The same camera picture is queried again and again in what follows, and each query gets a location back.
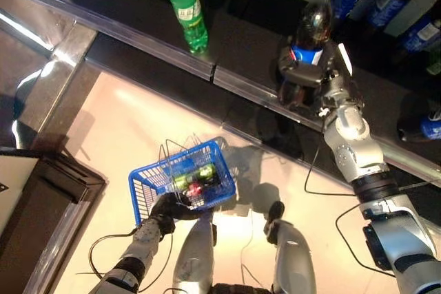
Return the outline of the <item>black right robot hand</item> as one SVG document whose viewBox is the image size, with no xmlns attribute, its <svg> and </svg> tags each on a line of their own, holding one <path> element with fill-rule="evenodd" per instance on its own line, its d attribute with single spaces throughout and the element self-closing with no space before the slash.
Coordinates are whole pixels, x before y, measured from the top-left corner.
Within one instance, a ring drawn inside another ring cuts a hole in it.
<svg viewBox="0 0 441 294">
<path fill-rule="evenodd" d="M 278 59 L 278 99 L 285 106 L 310 107 L 315 102 L 339 104 L 351 98 L 352 66 L 343 44 L 328 41 L 316 64 L 287 46 Z"/>
</svg>

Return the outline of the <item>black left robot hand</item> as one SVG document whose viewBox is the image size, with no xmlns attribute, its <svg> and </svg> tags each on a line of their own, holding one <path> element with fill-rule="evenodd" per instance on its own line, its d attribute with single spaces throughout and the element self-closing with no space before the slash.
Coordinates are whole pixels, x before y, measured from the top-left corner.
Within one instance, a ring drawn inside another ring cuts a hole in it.
<svg viewBox="0 0 441 294">
<path fill-rule="evenodd" d="M 164 193 L 160 195 L 150 211 L 149 220 L 155 220 L 162 236 L 175 230 L 175 220 L 195 220 L 203 211 L 191 209 L 189 198 L 182 193 Z"/>
</svg>

